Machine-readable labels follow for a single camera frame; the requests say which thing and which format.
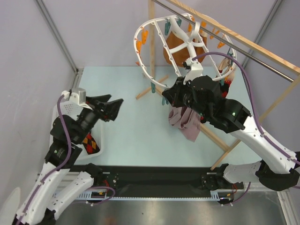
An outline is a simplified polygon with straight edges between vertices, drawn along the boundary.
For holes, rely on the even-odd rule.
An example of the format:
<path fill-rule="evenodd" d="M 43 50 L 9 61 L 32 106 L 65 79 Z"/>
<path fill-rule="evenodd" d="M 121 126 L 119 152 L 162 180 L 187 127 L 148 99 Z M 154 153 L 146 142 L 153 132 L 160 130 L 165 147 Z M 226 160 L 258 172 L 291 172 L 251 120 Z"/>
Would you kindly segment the red beige fox sock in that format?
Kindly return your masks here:
<path fill-rule="evenodd" d="M 225 98 L 229 92 L 229 88 L 234 80 L 235 75 L 229 75 L 220 82 L 222 97 Z"/>

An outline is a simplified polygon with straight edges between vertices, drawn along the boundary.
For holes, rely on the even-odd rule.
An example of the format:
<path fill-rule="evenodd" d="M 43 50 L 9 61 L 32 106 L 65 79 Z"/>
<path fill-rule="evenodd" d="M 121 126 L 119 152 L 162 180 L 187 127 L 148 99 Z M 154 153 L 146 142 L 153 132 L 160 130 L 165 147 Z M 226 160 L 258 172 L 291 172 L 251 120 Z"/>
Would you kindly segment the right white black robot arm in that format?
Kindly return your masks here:
<path fill-rule="evenodd" d="M 216 176 L 221 188 L 232 183 L 260 182 L 271 190 L 283 191 L 298 184 L 299 153 L 288 151 L 271 139 L 239 101 L 223 97 L 219 82 L 207 75 L 188 82 L 178 77 L 162 95 L 173 107 L 188 107 L 213 127 L 238 138 L 261 158 L 251 164 L 221 165 Z"/>

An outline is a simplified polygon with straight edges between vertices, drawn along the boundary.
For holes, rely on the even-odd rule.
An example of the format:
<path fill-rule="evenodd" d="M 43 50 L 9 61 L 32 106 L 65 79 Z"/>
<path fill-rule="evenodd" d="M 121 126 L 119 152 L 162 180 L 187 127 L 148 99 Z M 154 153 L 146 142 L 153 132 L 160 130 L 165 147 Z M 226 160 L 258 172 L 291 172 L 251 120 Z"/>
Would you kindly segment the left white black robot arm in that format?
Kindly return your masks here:
<path fill-rule="evenodd" d="M 30 195 L 15 213 L 14 225 L 54 225 L 79 194 L 89 188 L 105 189 L 115 194 L 113 188 L 105 185 L 101 168 L 93 163 L 84 166 L 58 195 L 54 194 L 81 154 L 79 145 L 83 144 L 99 120 L 114 121 L 124 101 L 122 98 L 111 101 L 109 94 L 96 97 L 80 95 L 77 105 L 82 110 L 75 120 L 63 114 L 60 106 L 63 99 L 73 97 L 72 92 L 66 91 L 58 99 L 58 117 L 50 131 L 53 142 Z"/>

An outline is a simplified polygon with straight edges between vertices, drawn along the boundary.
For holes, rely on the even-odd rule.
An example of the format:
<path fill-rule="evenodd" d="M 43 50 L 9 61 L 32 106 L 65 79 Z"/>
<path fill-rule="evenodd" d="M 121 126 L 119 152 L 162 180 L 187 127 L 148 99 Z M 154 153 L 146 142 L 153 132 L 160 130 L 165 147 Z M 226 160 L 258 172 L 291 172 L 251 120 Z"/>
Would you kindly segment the white round clip hanger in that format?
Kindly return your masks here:
<path fill-rule="evenodd" d="M 137 65 L 143 70 L 143 75 L 151 81 L 151 91 L 156 92 L 168 88 L 163 84 L 168 76 L 157 81 L 154 76 L 154 63 L 150 64 L 151 71 L 148 72 L 143 63 L 141 53 L 142 45 L 146 44 L 148 38 L 148 30 L 146 26 L 150 26 L 155 30 L 163 43 L 163 56 L 166 62 L 173 66 L 175 74 L 180 77 L 179 68 L 184 65 L 188 66 L 188 73 L 184 76 L 184 83 L 193 80 L 197 75 L 202 75 L 203 66 L 201 62 L 209 52 L 207 48 L 207 33 L 203 31 L 205 22 L 197 22 L 195 27 L 188 26 L 185 32 L 181 26 L 181 18 L 171 15 L 151 19 L 140 26 L 134 35 L 134 49 L 137 55 Z"/>

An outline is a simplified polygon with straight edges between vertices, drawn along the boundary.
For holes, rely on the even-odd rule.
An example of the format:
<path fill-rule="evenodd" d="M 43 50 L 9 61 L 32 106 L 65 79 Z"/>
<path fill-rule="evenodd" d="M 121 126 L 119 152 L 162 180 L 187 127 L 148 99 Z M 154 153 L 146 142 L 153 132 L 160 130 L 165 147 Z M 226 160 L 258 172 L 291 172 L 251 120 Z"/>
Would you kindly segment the black argyle sock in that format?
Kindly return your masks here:
<path fill-rule="evenodd" d="M 91 133 L 87 134 L 82 144 L 88 155 L 92 155 L 100 152 L 100 147 L 96 143 L 96 140 L 93 138 Z"/>

